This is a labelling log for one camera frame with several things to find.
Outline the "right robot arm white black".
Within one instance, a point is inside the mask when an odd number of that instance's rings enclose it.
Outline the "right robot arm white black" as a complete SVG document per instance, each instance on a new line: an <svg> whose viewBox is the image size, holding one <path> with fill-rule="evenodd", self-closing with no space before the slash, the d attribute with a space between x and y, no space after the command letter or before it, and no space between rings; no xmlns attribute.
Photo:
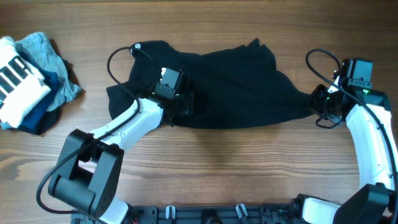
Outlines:
<svg viewBox="0 0 398 224"><path fill-rule="evenodd" d="M340 115L353 138L359 190L338 204L308 195L292 201L292 216L304 223L397 223L397 149L386 94L349 86L319 86L309 102L320 116Z"/></svg>

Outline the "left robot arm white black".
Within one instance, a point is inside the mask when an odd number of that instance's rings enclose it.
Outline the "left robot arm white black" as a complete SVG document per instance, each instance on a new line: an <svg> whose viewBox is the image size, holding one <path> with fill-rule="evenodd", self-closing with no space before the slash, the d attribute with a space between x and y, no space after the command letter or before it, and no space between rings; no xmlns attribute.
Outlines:
<svg viewBox="0 0 398 224"><path fill-rule="evenodd" d="M99 223L132 223L131 206L116 196L125 153L148 132L178 115L191 114L193 92L156 90L105 126L79 129L66 138L57 164L41 181L55 199Z"/></svg>

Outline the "navy blue folded garment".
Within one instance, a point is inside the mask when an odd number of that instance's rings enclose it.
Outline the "navy blue folded garment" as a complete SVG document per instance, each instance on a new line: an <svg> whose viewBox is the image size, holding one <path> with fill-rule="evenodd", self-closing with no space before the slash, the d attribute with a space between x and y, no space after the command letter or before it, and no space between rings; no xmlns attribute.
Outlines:
<svg viewBox="0 0 398 224"><path fill-rule="evenodd" d="M28 56L26 54L21 53L21 57L28 61ZM57 74L53 72L47 72L39 68L38 65L31 63L32 66L38 69L38 71L44 76L45 80L44 83L50 88L50 93L46 95L33 109L32 111L26 115L19 127L24 127L27 129L35 129L39 123L39 121L43 118L44 114L46 113L47 108L53 102L56 92L59 89L60 82L57 80ZM11 127L8 123L2 122L3 129L10 129Z"/></svg>

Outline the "light blue denim garment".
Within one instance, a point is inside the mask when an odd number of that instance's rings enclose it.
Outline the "light blue denim garment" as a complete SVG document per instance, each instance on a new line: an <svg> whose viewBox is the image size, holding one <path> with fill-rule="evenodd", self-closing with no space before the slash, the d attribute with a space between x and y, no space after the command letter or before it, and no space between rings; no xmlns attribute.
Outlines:
<svg viewBox="0 0 398 224"><path fill-rule="evenodd" d="M60 87L54 101L47 108L48 112L73 101L81 92L81 88L69 79L65 61L56 53L44 32L35 32L17 40L16 50L26 53L41 69L57 74Z"/></svg>

